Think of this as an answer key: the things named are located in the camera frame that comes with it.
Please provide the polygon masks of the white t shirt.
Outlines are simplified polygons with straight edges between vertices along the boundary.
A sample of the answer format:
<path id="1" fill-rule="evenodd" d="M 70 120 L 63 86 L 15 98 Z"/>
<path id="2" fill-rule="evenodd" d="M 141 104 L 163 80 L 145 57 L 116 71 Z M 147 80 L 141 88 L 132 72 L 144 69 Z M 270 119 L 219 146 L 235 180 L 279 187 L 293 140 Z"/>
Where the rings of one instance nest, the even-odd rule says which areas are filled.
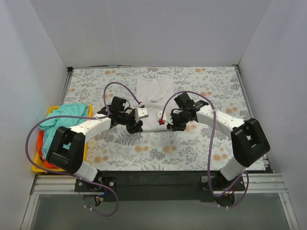
<path id="1" fill-rule="evenodd" d="M 156 114 L 163 110 L 167 100 L 174 94 L 172 78 L 139 78 L 136 82 L 136 97 L 148 110 L 149 116 L 143 120 L 144 132 L 166 131 L 166 125 L 160 125 Z"/>

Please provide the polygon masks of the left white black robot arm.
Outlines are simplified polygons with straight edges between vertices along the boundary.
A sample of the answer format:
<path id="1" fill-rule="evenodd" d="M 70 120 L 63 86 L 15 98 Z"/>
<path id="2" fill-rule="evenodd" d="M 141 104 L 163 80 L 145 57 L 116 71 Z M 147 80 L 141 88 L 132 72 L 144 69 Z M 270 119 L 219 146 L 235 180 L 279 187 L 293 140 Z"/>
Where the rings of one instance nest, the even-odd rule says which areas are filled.
<path id="1" fill-rule="evenodd" d="M 85 144 L 98 134 L 122 125 L 130 134 L 142 132 L 142 119 L 148 117 L 142 103 L 136 108 L 125 107 L 126 99 L 114 97 L 110 105 L 103 107 L 92 119 L 69 128 L 59 127 L 51 142 L 46 160 L 48 163 L 86 180 L 90 191 L 96 192 L 102 186 L 98 169 L 84 160 Z"/>

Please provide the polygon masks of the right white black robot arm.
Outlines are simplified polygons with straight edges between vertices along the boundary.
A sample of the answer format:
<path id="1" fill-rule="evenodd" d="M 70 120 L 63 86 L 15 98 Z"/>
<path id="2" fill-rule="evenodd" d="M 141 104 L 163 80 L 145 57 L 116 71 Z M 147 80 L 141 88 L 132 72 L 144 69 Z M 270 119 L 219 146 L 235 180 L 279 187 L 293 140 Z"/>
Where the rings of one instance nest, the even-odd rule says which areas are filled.
<path id="1" fill-rule="evenodd" d="M 214 187 L 228 191 L 245 173 L 246 168 L 262 158 L 271 147 L 257 119 L 235 118 L 216 110 L 213 103 L 205 96 L 195 102 L 189 97 L 190 93 L 190 91 L 180 91 L 172 95 L 171 99 L 174 99 L 177 108 L 167 112 L 164 107 L 162 113 L 157 116 L 157 121 L 160 125 L 166 124 L 167 129 L 172 131 L 184 131 L 190 121 L 211 126 L 207 160 L 208 188 L 210 191 Z M 211 176 L 211 156 L 216 131 L 231 140 L 233 156 L 215 176 Z"/>

